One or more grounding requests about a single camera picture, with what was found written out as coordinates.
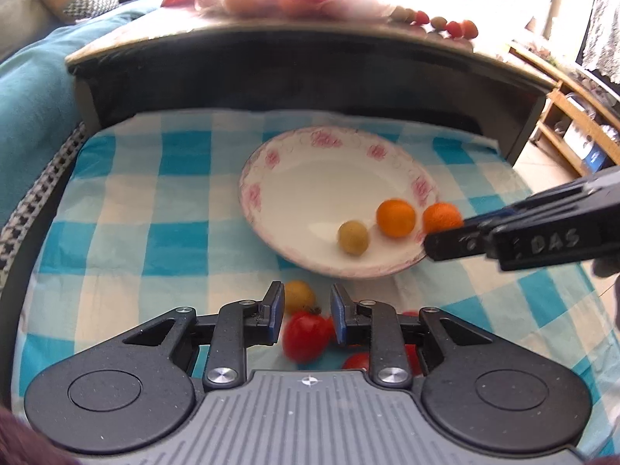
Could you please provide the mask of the longan on table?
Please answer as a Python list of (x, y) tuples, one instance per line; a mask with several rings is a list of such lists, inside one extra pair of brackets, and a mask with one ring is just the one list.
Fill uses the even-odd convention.
[(410, 23), (410, 10), (400, 5), (395, 6), (390, 15), (390, 21), (396, 23)]
[(443, 31), (446, 28), (448, 21), (446, 18), (437, 16), (431, 19), (430, 24), (435, 31)]
[(407, 15), (406, 15), (405, 21), (411, 24), (416, 20), (416, 16), (417, 16), (416, 10), (407, 9)]

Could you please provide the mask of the wooden shelf unit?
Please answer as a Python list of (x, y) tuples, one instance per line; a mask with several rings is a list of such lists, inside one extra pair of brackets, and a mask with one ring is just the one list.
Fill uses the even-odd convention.
[(514, 43), (510, 53), (551, 80), (535, 129), (574, 172), (584, 176), (619, 164), (619, 96), (576, 63)]

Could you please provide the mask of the orange mandarin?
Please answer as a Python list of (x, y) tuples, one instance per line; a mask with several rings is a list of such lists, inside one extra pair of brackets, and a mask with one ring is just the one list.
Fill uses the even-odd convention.
[(457, 229), (464, 224), (462, 214), (450, 203), (435, 203), (422, 213), (422, 229), (425, 234)]
[(390, 238), (403, 238), (413, 232), (417, 216), (415, 209), (406, 201), (392, 198), (377, 208), (375, 220), (381, 233)]

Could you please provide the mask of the dark coffee table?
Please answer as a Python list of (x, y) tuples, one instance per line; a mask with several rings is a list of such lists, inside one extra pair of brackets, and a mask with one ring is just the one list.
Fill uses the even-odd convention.
[(85, 123), (190, 108), (319, 110), (494, 139), (515, 162), (553, 83), (533, 68), (399, 24), (206, 18), (159, 9), (66, 59)]

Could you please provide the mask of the yellow loquat fruit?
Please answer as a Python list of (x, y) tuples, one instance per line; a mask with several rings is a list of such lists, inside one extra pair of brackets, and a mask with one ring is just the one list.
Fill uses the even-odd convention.
[(285, 313), (293, 316), (300, 312), (319, 314), (322, 312), (314, 291), (303, 280), (291, 280), (285, 283)]

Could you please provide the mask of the tan longan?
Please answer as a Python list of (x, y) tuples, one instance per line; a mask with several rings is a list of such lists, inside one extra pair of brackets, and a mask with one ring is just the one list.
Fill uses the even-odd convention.
[(362, 222), (348, 220), (338, 228), (338, 245), (346, 254), (363, 255), (368, 250), (369, 244), (369, 231)]

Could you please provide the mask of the red tomato on table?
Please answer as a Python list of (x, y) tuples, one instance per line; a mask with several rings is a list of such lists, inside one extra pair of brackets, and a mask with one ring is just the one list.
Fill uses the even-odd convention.
[(462, 25), (456, 21), (448, 22), (444, 29), (452, 38), (460, 39), (463, 37)]

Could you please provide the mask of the teal sofa blanket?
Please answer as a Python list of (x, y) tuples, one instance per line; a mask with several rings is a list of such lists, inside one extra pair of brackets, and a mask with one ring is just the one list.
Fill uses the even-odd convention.
[(162, 1), (133, 0), (90, 21), (61, 26), (1, 64), (1, 222), (81, 122), (65, 57)]

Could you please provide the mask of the houndstooth stool edge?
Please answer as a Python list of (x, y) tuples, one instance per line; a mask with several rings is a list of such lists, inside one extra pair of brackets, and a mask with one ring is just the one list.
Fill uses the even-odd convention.
[(18, 251), (28, 231), (34, 225), (34, 221), (46, 205), (53, 190), (59, 184), (62, 175), (75, 161), (79, 151), (87, 140), (84, 123), (80, 123), (52, 160), (45, 166), (43, 171), (28, 189), (16, 209), (1, 229), (1, 289), (4, 289), (6, 280), (9, 278), (9, 270), (15, 262)]

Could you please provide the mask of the blue white checkered cloth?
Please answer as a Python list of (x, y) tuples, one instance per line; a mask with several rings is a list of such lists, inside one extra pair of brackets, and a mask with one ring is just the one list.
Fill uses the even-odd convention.
[[(443, 127), (312, 112), (138, 115), (93, 136), (78, 156), (25, 293), (13, 411), (22, 412), (28, 384), (47, 366), (180, 305), (212, 314), (262, 297), (274, 280), (304, 281), (327, 305), (331, 279), (277, 256), (238, 200), (252, 151), (311, 126), (360, 129), (400, 145), (467, 216), (529, 194), (495, 143)], [(502, 273), (482, 258), (420, 262), (346, 288), (402, 311), (435, 305), (571, 367), (594, 402), (580, 450), (618, 452), (619, 336), (581, 265)]]

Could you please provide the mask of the orange-red fruit table end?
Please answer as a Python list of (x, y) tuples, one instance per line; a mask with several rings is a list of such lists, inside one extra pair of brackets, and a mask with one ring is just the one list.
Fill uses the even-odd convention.
[(473, 40), (479, 35), (476, 24), (471, 20), (463, 20), (460, 27), (462, 28), (462, 38), (465, 40)]

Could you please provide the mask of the red tomato with stem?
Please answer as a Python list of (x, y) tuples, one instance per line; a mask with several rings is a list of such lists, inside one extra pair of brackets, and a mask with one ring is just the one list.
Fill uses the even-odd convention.
[(283, 333), (284, 355), (297, 364), (311, 363), (323, 355), (334, 333), (331, 318), (310, 312), (295, 313)]

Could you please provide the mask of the white plate pink flowers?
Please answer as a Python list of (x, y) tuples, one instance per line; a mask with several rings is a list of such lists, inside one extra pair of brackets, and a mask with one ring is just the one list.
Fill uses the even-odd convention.
[[(392, 198), (421, 214), (438, 202), (439, 188), (400, 145), (344, 127), (279, 134), (252, 152), (239, 177), (239, 203), (257, 236), (294, 265), (336, 278), (381, 278), (425, 258), (421, 226), (401, 239), (378, 229), (376, 210)], [(363, 255), (338, 245), (348, 220), (369, 231)]]

